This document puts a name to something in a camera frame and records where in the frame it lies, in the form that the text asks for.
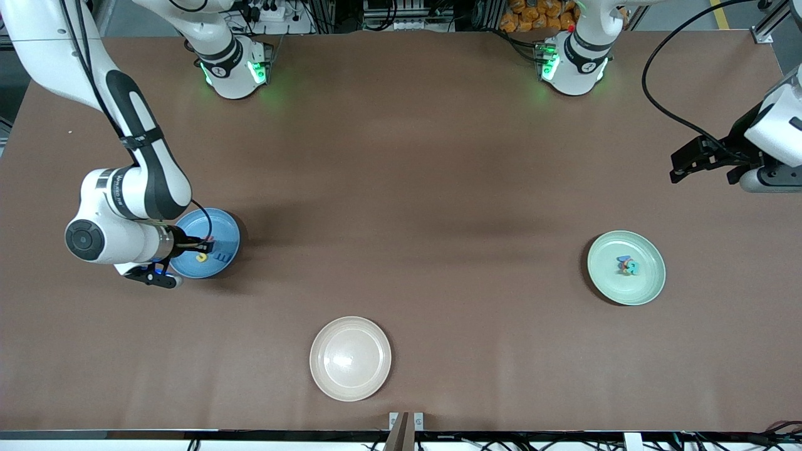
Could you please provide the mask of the pale green round plate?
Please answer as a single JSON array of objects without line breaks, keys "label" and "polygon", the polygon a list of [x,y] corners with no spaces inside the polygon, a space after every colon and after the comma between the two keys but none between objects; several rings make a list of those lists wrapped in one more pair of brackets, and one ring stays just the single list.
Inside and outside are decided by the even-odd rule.
[{"label": "pale green round plate", "polygon": [[[625,274],[617,257],[630,255],[639,263],[637,275]],[[658,248],[631,231],[610,231],[598,236],[589,248],[586,268],[595,288],[622,306],[640,306],[656,299],[665,286],[665,263]]]}]

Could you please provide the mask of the brown table cover mat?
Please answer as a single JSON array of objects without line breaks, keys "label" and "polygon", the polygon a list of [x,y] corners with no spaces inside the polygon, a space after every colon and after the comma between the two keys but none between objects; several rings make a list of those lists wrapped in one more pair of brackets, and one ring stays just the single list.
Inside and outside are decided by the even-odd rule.
[{"label": "brown table cover mat", "polygon": [[[622,34],[589,95],[491,34],[295,35],[229,101],[180,38],[109,38],[193,194],[244,244],[161,289],[75,259],[83,177],[130,158],[100,112],[31,85],[0,158],[0,428],[762,431],[802,420],[802,195],[725,168],[670,182],[694,137],[644,98],[662,33]],[[586,258],[610,231],[664,258],[622,306]],[[383,387],[338,402],[309,357],[377,323]]]}]

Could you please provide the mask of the white power strip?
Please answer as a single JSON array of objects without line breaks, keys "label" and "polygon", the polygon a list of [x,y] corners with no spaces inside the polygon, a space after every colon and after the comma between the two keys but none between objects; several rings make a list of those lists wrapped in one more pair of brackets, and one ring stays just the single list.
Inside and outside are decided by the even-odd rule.
[{"label": "white power strip", "polygon": [[286,0],[240,0],[238,8],[249,23],[284,22],[291,14]]}]

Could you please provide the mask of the orange snack bags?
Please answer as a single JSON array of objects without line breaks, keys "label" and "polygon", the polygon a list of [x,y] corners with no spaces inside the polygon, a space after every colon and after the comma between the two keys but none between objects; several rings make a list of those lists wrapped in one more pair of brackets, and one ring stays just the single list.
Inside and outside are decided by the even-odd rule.
[{"label": "orange snack bags", "polygon": [[505,0],[498,28],[506,33],[544,28],[573,31],[580,15],[574,0]]}]

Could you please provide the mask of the white equipment box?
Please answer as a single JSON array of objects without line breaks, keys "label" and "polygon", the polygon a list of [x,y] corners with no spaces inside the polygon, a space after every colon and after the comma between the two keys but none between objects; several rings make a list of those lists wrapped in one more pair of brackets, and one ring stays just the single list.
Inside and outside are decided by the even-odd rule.
[{"label": "white equipment box", "polygon": [[449,31],[455,0],[362,0],[363,29]]}]

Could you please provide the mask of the aluminium frame profile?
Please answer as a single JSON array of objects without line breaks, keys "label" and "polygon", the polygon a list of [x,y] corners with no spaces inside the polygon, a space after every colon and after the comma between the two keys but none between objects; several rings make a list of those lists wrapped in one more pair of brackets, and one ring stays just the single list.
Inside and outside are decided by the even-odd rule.
[{"label": "aluminium frame profile", "polygon": [[765,12],[757,28],[776,28],[785,18],[793,18],[802,33],[802,0],[758,0],[759,11]]}]

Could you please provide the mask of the beige round plate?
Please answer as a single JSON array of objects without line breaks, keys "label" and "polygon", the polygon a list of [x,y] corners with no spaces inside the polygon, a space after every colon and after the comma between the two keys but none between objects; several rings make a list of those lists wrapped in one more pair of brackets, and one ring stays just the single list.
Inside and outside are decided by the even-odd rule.
[{"label": "beige round plate", "polygon": [[359,316],[334,319],[310,346],[310,374],[338,402],[361,402],[376,394],[392,369],[392,346],[384,330]]}]

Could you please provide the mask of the blue round plate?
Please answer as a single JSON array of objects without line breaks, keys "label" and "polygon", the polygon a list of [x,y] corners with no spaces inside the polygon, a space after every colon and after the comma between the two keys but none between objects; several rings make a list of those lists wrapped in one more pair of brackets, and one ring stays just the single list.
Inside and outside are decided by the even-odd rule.
[{"label": "blue round plate", "polygon": [[[209,208],[206,211],[196,209],[184,214],[177,223],[184,233],[194,237],[214,237],[213,251],[208,253],[208,260],[199,263],[195,260],[195,252],[185,252],[170,262],[171,272],[188,279],[209,279],[220,274],[232,265],[241,245],[241,232],[234,217],[223,209]],[[229,264],[213,259],[217,252],[232,254]]]}]

